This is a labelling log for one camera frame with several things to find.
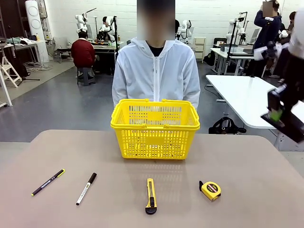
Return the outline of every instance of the table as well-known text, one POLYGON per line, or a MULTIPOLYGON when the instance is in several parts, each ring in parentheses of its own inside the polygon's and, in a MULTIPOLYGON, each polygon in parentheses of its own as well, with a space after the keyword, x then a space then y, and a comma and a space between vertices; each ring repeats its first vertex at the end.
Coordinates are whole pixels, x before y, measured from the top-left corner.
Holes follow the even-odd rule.
MULTIPOLYGON (((226 65, 224 63, 226 63, 227 58, 228 58, 227 52, 221 51, 220 48, 210 48, 210 49, 211 49, 211 51, 213 51, 215 53, 213 71, 216 72, 218 75, 221 75, 222 73, 224 73, 226 75, 228 65, 226 65)), ((238 70, 240 69, 240 67, 244 67, 244 64, 245 64, 244 60, 254 59, 254 57, 253 56, 231 56, 230 59, 237 60, 237 67, 234 72, 234 75, 237 76, 238 70)))
MULTIPOLYGON (((206 78, 246 126, 257 129, 275 129, 260 117, 268 113, 267 93, 275 86, 258 77, 207 75, 206 78)), ((292 112, 301 121, 304 121, 303 102, 295 105, 292 112)), ((275 143, 278 149, 284 143, 284 139, 285 136, 279 133, 275 143)))
MULTIPOLYGON (((118 49, 124 42, 119 42, 118 49)), ((93 45, 96 53, 102 54, 113 54, 114 55, 114 64, 116 64, 116 45, 93 45)))
MULTIPOLYGON (((46 41, 32 41, 33 43, 32 44, 28 44, 28 45, 15 45, 16 47, 16 51, 18 50, 24 50, 24 49, 28 49, 30 48, 31 52, 32 52, 32 49, 31 48, 34 48, 35 49, 35 52, 36 52, 36 56, 37 56, 37 59, 38 59, 38 62, 40 64, 40 66, 43 66, 42 64, 42 61, 41 61, 41 58, 40 58, 40 54, 39 54, 39 48, 38 48, 38 43, 42 43, 42 42, 46 42, 46 41)), ((8 44, 6 46, 4 46, 3 48, 11 48, 11 51, 12 51, 12 54, 13 56, 15 56, 15 49, 14 49, 14 46, 12 44, 8 44)))
POLYGON ((0 169, 0 221, 6 228, 286 228, 304 223, 304 180, 269 141, 196 134, 185 161, 124 160, 114 132, 51 130, 0 169), (39 185, 66 172, 38 195, 39 185), (76 201, 97 177, 80 206, 76 201), (147 178, 157 212, 145 214, 147 178), (214 181, 211 202, 199 180, 214 181))

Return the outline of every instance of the black bag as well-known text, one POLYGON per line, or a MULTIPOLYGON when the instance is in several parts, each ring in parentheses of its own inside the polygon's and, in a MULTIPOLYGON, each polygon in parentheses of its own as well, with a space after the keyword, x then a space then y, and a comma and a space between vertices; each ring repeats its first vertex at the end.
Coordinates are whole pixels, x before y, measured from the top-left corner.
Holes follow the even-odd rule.
POLYGON ((246 133, 247 130, 242 127, 237 127, 229 117, 221 118, 213 127, 209 128, 209 134, 238 134, 239 132, 246 133), (223 126, 226 120, 228 120, 228 126, 223 126))
POLYGON ((207 56, 204 57, 204 62, 207 63, 209 66, 214 65, 214 60, 215 60, 214 51, 211 51, 207 56))

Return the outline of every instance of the black shirt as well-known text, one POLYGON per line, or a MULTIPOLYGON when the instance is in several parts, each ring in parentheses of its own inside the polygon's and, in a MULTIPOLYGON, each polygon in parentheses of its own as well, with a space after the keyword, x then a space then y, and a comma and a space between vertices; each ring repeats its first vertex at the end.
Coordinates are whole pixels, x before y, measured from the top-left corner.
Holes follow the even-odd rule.
POLYGON ((160 54, 161 54, 161 52, 162 52, 162 50, 163 50, 163 47, 156 47, 156 48, 155 48, 155 47, 151 47, 149 44, 148 44, 148 46, 149 46, 151 52, 153 53, 153 55, 154 55, 155 57, 160 56, 160 54))

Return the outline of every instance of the white hoodie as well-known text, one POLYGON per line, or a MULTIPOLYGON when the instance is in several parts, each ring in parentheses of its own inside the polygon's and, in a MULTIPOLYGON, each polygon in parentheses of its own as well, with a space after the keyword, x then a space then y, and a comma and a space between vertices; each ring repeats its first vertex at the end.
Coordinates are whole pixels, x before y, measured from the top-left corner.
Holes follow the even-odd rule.
POLYGON ((191 48, 167 40, 154 57, 144 40, 133 38, 119 51, 112 87, 114 105, 121 99, 185 100, 199 105, 200 80, 191 48))

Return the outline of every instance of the dark jacket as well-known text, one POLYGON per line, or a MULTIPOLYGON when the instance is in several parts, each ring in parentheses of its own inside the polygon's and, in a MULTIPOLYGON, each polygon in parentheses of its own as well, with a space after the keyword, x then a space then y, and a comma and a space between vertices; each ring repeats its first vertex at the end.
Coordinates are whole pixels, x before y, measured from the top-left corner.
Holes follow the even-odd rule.
POLYGON ((91 68, 95 61, 95 51, 90 42, 80 38, 72 45, 72 57, 74 64, 78 68, 91 68))
POLYGON ((267 26, 267 20, 263 18, 263 11, 259 11, 256 14, 255 25, 262 27, 260 34, 258 35, 253 49, 261 48, 267 45, 269 41, 274 41, 277 37, 279 29, 282 24, 282 17, 272 17, 274 20, 269 26, 267 26))

